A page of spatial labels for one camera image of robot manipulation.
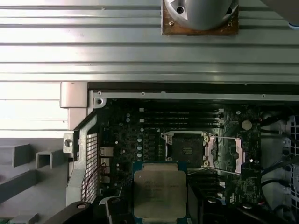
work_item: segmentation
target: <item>black cable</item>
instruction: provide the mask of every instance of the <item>black cable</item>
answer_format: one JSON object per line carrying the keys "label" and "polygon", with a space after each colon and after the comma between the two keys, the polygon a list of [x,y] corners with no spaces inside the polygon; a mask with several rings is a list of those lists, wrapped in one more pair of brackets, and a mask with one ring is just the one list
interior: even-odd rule
{"label": "black cable", "polygon": [[288,181],[285,181],[285,180],[281,180],[281,179],[272,179],[272,180],[267,180],[267,181],[264,181],[262,183],[262,187],[269,184],[269,183],[280,183],[282,186],[286,187],[286,188],[289,188],[290,187],[290,184]]}
{"label": "black cable", "polygon": [[296,213],[296,211],[294,211],[294,210],[292,210],[291,208],[290,208],[290,206],[287,206],[287,205],[285,205],[285,204],[280,204],[280,205],[278,205],[274,210],[273,210],[273,212],[275,213],[275,214],[277,214],[278,212],[279,212],[279,210],[281,210],[281,209],[284,209],[284,210],[286,210],[286,211],[288,211],[288,212],[291,212],[292,213],[292,215],[293,215],[293,218],[295,219],[295,223],[297,223],[297,213]]}
{"label": "black cable", "polygon": [[267,174],[267,173],[269,173],[269,172],[272,172],[273,170],[276,170],[276,169],[285,167],[285,166],[287,166],[287,165],[291,165],[291,164],[293,164],[293,163],[298,163],[298,162],[299,162],[299,156],[295,156],[295,157],[293,157],[293,158],[291,158],[291,159],[288,159],[288,160],[286,160],[286,161],[277,163],[277,164],[275,164],[274,166],[271,166],[271,167],[268,167],[268,168],[264,169],[264,170],[261,172],[261,174],[262,174],[262,175],[265,175],[265,174]]}
{"label": "black cable", "polygon": [[275,209],[273,209],[274,213],[277,213],[279,210],[281,209],[285,209],[287,211],[291,211],[291,208],[285,204],[280,204],[279,206],[277,206]]}

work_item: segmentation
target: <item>circuit board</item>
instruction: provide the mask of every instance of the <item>circuit board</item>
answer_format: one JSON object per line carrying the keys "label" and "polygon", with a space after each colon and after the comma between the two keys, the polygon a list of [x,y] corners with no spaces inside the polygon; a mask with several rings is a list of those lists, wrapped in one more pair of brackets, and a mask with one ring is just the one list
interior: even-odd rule
{"label": "circuit board", "polygon": [[[196,134],[204,132],[215,136],[213,167],[226,172],[197,173],[190,175],[189,181],[204,188],[209,196],[222,197],[226,204],[260,202],[258,107],[111,99],[98,114],[101,150],[114,151],[113,157],[101,154],[101,163],[106,163],[108,171],[101,174],[100,198],[119,193],[121,183],[132,177],[133,161],[188,161],[190,170],[201,168],[204,138]],[[177,133],[171,144],[163,138],[167,132]]]}

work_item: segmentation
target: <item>gray plastic bracket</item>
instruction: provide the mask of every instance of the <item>gray plastic bracket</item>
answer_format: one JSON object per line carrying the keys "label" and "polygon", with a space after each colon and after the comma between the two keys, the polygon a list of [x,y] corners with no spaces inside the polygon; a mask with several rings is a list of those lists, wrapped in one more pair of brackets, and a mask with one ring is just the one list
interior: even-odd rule
{"label": "gray plastic bracket", "polygon": [[49,150],[36,153],[36,169],[44,166],[50,166],[50,169],[65,163],[65,157],[62,150]]}

